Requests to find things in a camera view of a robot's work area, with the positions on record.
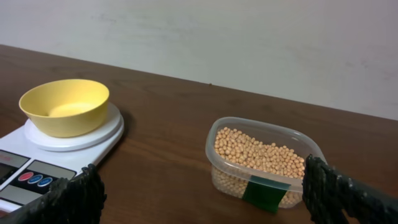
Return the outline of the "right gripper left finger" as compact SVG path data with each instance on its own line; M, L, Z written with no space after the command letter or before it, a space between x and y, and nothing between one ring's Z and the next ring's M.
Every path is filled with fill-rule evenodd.
M99 224L107 195L96 166L71 180L60 178L43 196L1 217L1 224Z

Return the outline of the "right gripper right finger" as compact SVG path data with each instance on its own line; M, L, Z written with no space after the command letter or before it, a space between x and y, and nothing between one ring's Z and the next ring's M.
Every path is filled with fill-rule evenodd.
M311 221L397 224L397 199L342 174L319 157L305 160L302 199Z

